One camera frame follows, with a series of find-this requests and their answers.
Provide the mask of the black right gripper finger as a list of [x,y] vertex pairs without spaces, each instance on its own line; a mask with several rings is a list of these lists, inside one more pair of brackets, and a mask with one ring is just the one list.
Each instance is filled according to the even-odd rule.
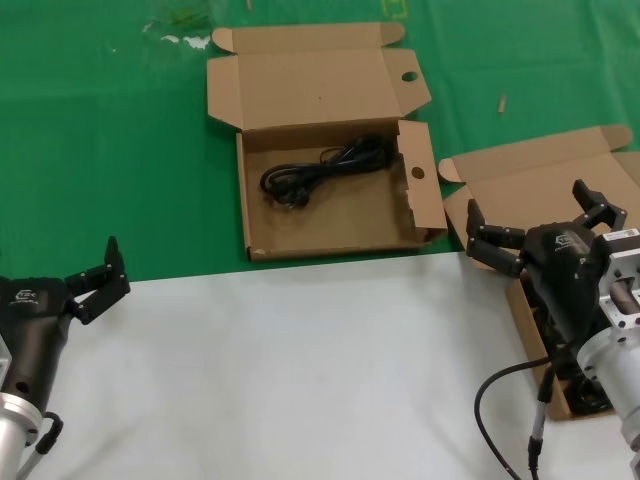
[[624,229],[626,211],[610,203],[603,193],[589,189],[583,180],[578,179],[574,182],[572,194],[583,210],[573,220],[575,224],[587,229],[606,224],[612,232]]
[[468,201],[466,254],[506,276],[519,276],[524,269],[520,251],[526,231],[515,227],[490,225],[474,199]]

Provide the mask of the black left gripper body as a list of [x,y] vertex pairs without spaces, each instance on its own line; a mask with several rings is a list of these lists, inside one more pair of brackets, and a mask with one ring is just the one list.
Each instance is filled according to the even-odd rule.
[[26,401],[50,398],[72,319],[56,278],[1,279],[1,338],[11,355],[1,391]]

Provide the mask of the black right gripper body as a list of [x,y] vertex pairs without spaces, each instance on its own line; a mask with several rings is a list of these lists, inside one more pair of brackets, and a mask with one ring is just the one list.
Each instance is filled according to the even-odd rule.
[[521,250],[535,291],[573,349],[603,325],[596,285],[580,271],[594,240],[594,232],[576,223],[551,223],[530,229]]

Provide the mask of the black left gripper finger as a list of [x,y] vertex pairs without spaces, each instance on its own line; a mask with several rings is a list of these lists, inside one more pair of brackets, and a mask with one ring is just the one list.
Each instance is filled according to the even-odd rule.
[[108,283],[114,273],[115,237],[107,242],[102,265],[68,276],[64,283],[70,291],[94,291]]
[[131,292],[125,262],[115,238],[115,265],[111,280],[94,291],[74,291],[74,296],[87,294],[87,297],[77,305],[76,317],[83,325],[88,325],[113,307]]

